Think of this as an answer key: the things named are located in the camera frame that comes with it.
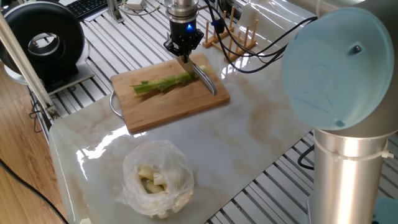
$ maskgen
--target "white device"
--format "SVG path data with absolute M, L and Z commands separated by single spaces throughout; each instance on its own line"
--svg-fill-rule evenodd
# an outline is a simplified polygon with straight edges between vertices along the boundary
M 147 3 L 145 0 L 127 0 L 126 6 L 131 10 L 142 11 L 147 7 Z

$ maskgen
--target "knife blade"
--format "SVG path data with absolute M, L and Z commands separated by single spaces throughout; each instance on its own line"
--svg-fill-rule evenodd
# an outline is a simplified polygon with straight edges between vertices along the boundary
M 209 76 L 204 71 L 202 71 L 202 69 L 200 69 L 200 67 L 197 64 L 193 63 L 192 60 L 189 58 L 189 56 L 186 57 L 187 59 L 186 63 L 184 63 L 182 57 L 186 56 L 181 56 L 176 58 L 179 64 L 182 66 L 182 68 L 190 74 L 192 79 L 195 78 L 196 74 L 200 79 L 200 81 L 202 82 L 202 84 L 204 84 L 204 86 L 210 91 L 210 93 L 213 94 L 213 96 L 216 96 L 217 89 L 212 80 L 209 78 Z

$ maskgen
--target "light blue robot joint cap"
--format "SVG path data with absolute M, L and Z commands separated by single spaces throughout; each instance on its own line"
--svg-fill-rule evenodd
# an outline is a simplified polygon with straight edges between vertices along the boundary
M 394 68 L 392 40 L 370 12 L 348 7 L 300 30 L 282 62 L 290 107 L 308 124 L 346 129 L 379 105 Z

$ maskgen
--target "marble table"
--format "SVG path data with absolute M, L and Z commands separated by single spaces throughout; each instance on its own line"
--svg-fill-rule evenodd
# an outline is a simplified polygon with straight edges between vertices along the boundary
M 250 3 L 238 24 L 244 30 L 253 18 L 261 20 L 260 47 L 254 51 L 311 16 L 296 7 L 295 13 L 287 6 L 275 8 L 273 2 Z M 200 47 L 197 52 L 206 55 L 229 91 L 229 103 L 130 135 L 123 120 L 111 111 L 108 95 L 51 127 L 50 151 L 70 223 L 89 218 L 92 223 L 202 224 L 311 130 L 283 94 L 280 60 L 260 72 L 242 74 L 224 63 L 217 49 Z M 249 70 L 262 63 L 244 58 L 236 65 Z M 144 142 L 162 139 L 188 157 L 195 194 L 180 212 L 158 220 L 116 199 L 123 189 L 125 156 Z

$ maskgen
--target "plastic bag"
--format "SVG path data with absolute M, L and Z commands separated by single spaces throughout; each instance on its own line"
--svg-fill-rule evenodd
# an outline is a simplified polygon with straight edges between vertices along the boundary
M 148 194 L 138 176 L 141 164 L 160 170 L 169 188 L 168 194 Z M 193 172 L 187 157 L 170 141 L 141 144 L 123 162 L 124 189 L 119 201 L 144 215 L 166 218 L 190 200 L 193 194 Z

